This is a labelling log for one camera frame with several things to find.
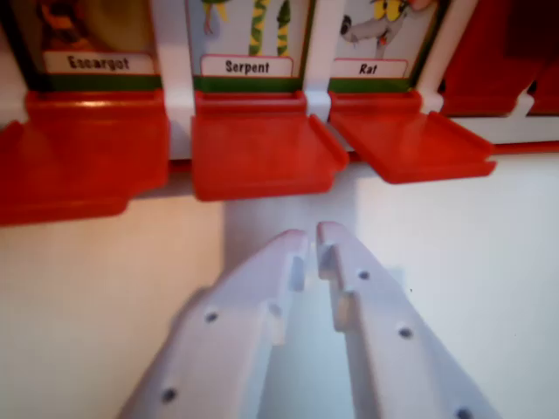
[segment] plastic tab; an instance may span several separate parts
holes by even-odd
[[[167,181],[161,91],[31,92],[26,107],[0,133],[0,224],[118,214]]]
[[[203,201],[328,191],[348,154],[302,92],[197,93],[192,176]]]

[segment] white divider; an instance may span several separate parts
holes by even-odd
[[[152,0],[157,57],[171,124],[169,158],[190,158],[190,119],[195,114],[185,0]]]
[[[416,86],[423,97],[423,113],[438,112],[443,107],[443,98],[438,94],[438,86],[477,4],[478,0],[452,0],[446,11]]]
[[[0,78],[0,128],[5,127],[13,120],[25,122],[27,112],[25,111],[25,94],[27,85],[24,77],[19,71],[19,66],[14,55],[11,53],[8,38],[0,26],[0,68],[2,78]]]
[[[303,90],[307,113],[328,120],[331,100],[328,84],[342,26],[346,0],[316,0]]]

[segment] screw hole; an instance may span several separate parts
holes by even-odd
[[[472,412],[470,409],[461,408],[456,411],[456,417],[458,419],[473,419]]]
[[[217,320],[217,313],[211,312],[206,314],[206,323],[212,323]]]
[[[398,334],[404,339],[411,339],[411,336],[413,336],[413,332],[409,327],[402,327],[400,330],[398,330]]]
[[[171,403],[176,398],[176,390],[174,388],[167,388],[161,395],[163,403]]]

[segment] cartoon picture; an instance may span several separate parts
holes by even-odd
[[[219,85],[217,89],[228,83],[216,79],[202,83],[197,77],[299,79],[312,2],[187,0],[195,84],[203,89]],[[232,87],[225,88],[247,86],[229,82]],[[299,85],[272,83],[275,91]]]
[[[145,0],[36,0],[41,49],[152,52]]]
[[[357,44],[364,39],[375,39],[374,58],[383,59],[389,44],[402,29],[409,15],[421,13],[436,0],[373,0],[370,1],[370,19],[354,24],[351,16],[345,15],[340,34],[344,40]]]
[[[9,36],[25,44],[38,90],[161,86],[149,0],[10,0],[10,11],[18,32]]]
[[[211,11],[214,6],[217,9],[221,21],[224,23],[229,21],[225,3],[230,1],[231,0],[202,0],[205,12],[204,33],[206,35],[213,34],[213,30],[211,29]],[[248,47],[248,55],[252,57],[262,55],[264,27],[266,25],[266,13],[268,11],[269,4],[270,0],[254,0],[254,5],[252,6],[251,35]],[[287,49],[287,37],[289,22],[291,22],[290,0],[284,0],[283,4],[279,8],[276,20],[278,25],[278,57],[288,57],[289,51]]]

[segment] escargot label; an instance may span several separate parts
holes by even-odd
[[[45,67],[52,74],[155,74],[147,54],[111,52],[60,52],[43,54]]]
[[[39,91],[162,87],[149,0],[9,0],[2,16],[29,86]]]

